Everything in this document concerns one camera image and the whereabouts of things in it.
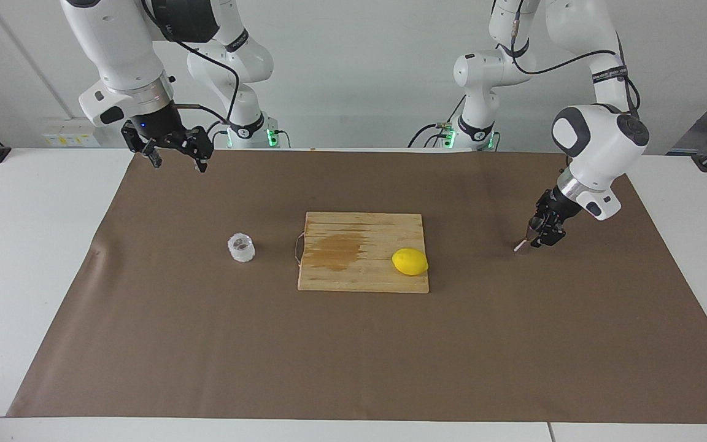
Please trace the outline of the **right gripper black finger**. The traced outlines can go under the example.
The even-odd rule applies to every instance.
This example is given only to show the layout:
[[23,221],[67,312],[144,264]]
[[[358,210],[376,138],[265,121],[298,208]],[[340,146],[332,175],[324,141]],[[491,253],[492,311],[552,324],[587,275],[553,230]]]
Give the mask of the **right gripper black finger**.
[[141,156],[149,160],[152,167],[155,169],[160,169],[163,163],[162,157],[160,156],[159,148],[155,143],[155,140],[148,140],[143,148],[141,148]]
[[207,171],[207,163],[214,153],[214,144],[204,128],[191,129],[191,155],[200,173]]

